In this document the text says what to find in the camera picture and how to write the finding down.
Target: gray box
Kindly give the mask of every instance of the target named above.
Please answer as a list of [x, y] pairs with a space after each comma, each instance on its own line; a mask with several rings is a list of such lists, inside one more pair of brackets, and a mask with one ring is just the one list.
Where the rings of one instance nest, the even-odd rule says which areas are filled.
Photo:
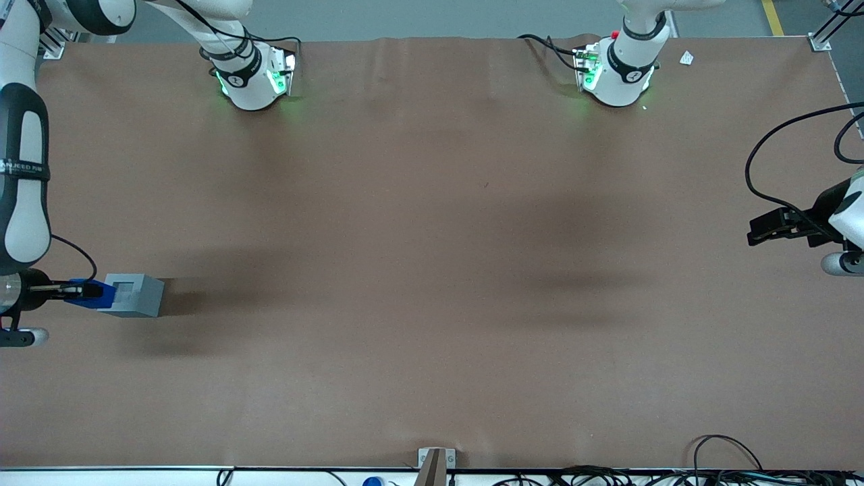
[[115, 317], [159, 317], [165, 283], [143, 273], [109, 273], [105, 283], [117, 289], [114, 305], [99, 312]]

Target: metal bracket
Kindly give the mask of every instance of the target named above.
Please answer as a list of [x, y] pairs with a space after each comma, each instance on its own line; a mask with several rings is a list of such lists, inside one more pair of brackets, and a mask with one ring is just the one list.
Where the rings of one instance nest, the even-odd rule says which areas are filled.
[[813, 49], [813, 52], [825, 52], [831, 50], [831, 42], [818, 42], [816, 40], [816, 34], [812, 32], [807, 33], [807, 41], [810, 42], [810, 48]]
[[417, 451], [420, 472], [414, 486], [445, 486], [447, 470], [456, 467], [456, 449], [425, 447]]
[[444, 463], [447, 465], [447, 469], [456, 468], [456, 449], [447, 449], [445, 447], [423, 447], [422, 449], [417, 449], [418, 468], [423, 467], [423, 461], [426, 460], [429, 451], [433, 449], [441, 449], [444, 452], [444, 458], [447, 459]]
[[67, 42], [84, 41], [80, 32], [69, 32], [65, 29], [49, 27], [39, 37], [39, 53], [46, 61], [57, 61], [63, 57]]

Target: brown table surface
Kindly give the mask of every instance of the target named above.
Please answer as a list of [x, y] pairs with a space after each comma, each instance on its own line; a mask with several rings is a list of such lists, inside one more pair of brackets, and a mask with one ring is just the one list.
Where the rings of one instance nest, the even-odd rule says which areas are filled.
[[[843, 102], [805, 39], [672, 41], [625, 109], [537, 44], [383, 39], [304, 45], [297, 96], [241, 112], [196, 51], [73, 45], [42, 70], [54, 231], [102, 275], [168, 278], [166, 316], [26, 315], [52, 337], [0, 353], [2, 464], [442, 444], [464, 466], [682, 466], [704, 433], [770, 468], [861, 464], [862, 282], [820, 271], [835, 248], [745, 238], [773, 208], [744, 184], [755, 142]], [[755, 182], [809, 207], [852, 173], [846, 119], [780, 133]], [[88, 272], [63, 246], [38, 267]], [[723, 444], [702, 465], [748, 467]]]

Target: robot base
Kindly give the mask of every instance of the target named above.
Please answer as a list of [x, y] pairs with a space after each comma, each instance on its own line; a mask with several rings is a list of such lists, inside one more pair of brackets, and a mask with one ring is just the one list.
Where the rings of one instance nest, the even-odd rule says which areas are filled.
[[248, 112], [262, 110], [279, 97], [290, 95], [296, 69], [296, 56], [263, 42], [255, 42], [263, 62], [246, 82], [242, 78], [216, 73], [222, 93], [239, 109]]
[[611, 37], [606, 37], [595, 44], [587, 45], [583, 50], [574, 51], [575, 65], [588, 70], [587, 73], [576, 72], [576, 84], [580, 91], [591, 93], [604, 105], [632, 105], [639, 95], [648, 89], [654, 68], [638, 82], [625, 83], [621, 75], [609, 65], [607, 53], [612, 42]]

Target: small white paper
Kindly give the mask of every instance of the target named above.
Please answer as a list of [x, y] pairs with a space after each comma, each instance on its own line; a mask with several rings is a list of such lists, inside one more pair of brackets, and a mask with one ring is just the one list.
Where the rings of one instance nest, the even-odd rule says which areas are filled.
[[693, 64], [693, 54], [691, 54], [690, 51], [684, 51], [684, 55], [681, 56], [681, 63], [685, 66]]

